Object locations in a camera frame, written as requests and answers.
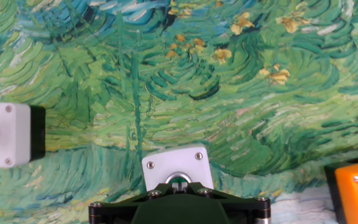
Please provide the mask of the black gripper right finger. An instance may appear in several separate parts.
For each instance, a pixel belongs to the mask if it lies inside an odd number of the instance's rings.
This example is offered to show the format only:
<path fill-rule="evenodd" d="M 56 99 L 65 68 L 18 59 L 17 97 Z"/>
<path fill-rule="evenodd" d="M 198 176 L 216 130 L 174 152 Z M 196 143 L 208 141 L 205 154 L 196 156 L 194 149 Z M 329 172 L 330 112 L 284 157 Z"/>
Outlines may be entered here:
<path fill-rule="evenodd" d="M 267 197 L 239 198 L 200 183 L 179 184 L 185 197 L 178 213 L 185 223 L 271 223 L 271 201 Z"/>

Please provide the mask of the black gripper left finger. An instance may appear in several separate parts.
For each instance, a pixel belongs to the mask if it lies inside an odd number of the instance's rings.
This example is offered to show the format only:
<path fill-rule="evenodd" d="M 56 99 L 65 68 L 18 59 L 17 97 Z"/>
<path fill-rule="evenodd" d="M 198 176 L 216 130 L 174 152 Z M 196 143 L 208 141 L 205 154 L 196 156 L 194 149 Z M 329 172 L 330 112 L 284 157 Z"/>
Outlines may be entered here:
<path fill-rule="evenodd" d="M 118 216 L 133 217 L 145 202 L 179 192 L 179 184 L 158 184 L 156 188 L 117 203 L 92 202 L 88 205 L 89 224 L 114 223 Z"/>

